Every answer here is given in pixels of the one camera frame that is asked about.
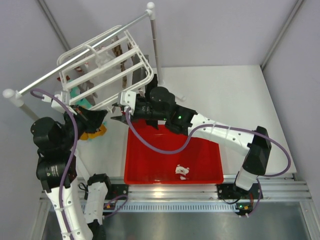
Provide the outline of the black sock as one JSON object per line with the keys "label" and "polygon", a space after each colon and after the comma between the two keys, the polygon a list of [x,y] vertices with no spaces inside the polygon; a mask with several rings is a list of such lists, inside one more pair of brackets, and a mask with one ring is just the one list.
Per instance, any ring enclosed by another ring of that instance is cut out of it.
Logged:
{"label": "black sock", "polygon": [[159,129],[158,120],[147,119],[147,120],[145,120],[145,124],[146,124],[147,126],[153,127],[153,128],[156,129],[156,130]]}
{"label": "black sock", "polygon": [[153,88],[158,86],[158,75],[155,73],[152,80],[145,86],[145,91],[151,91]]}

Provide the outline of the grey sock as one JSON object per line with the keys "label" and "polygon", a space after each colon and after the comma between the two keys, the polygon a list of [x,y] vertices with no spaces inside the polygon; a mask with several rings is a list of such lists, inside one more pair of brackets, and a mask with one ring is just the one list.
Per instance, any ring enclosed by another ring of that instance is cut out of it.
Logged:
{"label": "grey sock", "polygon": [[[140,57],[135,54],[132,58],[132,64],[133,66],[137,65],[138,63],[141,62]],[[136,83],[140,82],[141,80],[143,80],[144,78],[146,78],[147,73],[146,73],[146,68],[144,67],[144,65],[142,65],[142,67],[136,69],[133,71],[132,73],[132,79],[131,79],[131,85],[135,85]]]}

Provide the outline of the white plastic sock hanger frame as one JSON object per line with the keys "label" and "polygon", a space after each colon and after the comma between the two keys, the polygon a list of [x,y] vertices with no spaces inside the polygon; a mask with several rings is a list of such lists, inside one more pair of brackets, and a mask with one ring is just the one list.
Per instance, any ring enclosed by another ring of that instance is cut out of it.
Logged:
{"label": "white plastic sock hanger frame", "polygon": [[[142,93],[145,86],[153,79],[154,70],[146,56],[133,39],[128,30],[118,33],[120,26],[116,25],[107,31],[93,37],[92,39],[78,45],[77,47],[63,53],[57,60],[57,65],[62,65],[67,61],[71,64],[59,72],[62,91],[70,95],[70,105],[83,105],[85,108],[98,110],[110,110],[111,105],[118,100],[118,95],[122,91],[133,91]],[[119,40],[112,43],[116,36]],[[132,49],[128,50],[127,44],[132,44]],[[121,45],[123,54],[115,57],[112,49]],[[141,62],[133,66],[132,57],[138,55]],[[125,62],[125,71],[121,72],[120,63]],[[85,65],[88,73],[79,76],[75,68]],[[138,83],[132,85],[132,73],[144,65],[147,76]],[[127,76],[127,86],[122,88],[122,79]],[[94,87],[80,93],[78,85],[90,80]],[[95,105],[91,105],[85,97],[93,93],[97,94]]]}

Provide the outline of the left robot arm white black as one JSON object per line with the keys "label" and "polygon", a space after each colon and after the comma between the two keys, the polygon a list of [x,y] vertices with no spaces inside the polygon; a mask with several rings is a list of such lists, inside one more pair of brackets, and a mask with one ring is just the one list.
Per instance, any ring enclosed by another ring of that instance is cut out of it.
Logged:
{"label": "left robot arm white black", "polygon": [[88,110],[72,105],[65,112],[65,123],[50,117],[36,120],[30,128],[37,146],[36,177],[49,198],[64,240],[104,240],[105,199],[113,194],[113,186],[105,173],[87,179],[86,205],[78,196],[76,144],[84,133],[96,133],[107,110]]}

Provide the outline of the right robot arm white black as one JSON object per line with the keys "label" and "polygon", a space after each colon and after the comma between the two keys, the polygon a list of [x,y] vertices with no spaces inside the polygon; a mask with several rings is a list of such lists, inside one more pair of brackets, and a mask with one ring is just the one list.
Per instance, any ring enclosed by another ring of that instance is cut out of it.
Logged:
{"label": "right robot arm white black", "polygon": [[[199,138],[225,145],[243,155],[243,164],[229,191],[237,200],[246,198],[252,192],[257,178],[266,173],[272,146],[268,131],[264,127],[258,126],[254,131],[233,130],[230,126],[211,120],[193,109],[178,105],[175,95],[162,86],[152,88],[145,96],[134,91],[122,91],[113,107],[119,107],[122,112],[122,115],[113,119],[127,124],[146,147],[157,153],[180,153],[187,147],[191,138]],[[158,127],[158,121],[164,121],[164,126],[170,132],[184,135],[187,139],[176,150],[156,148],[134,129],[133,120],[144,120],[154,128]]]}

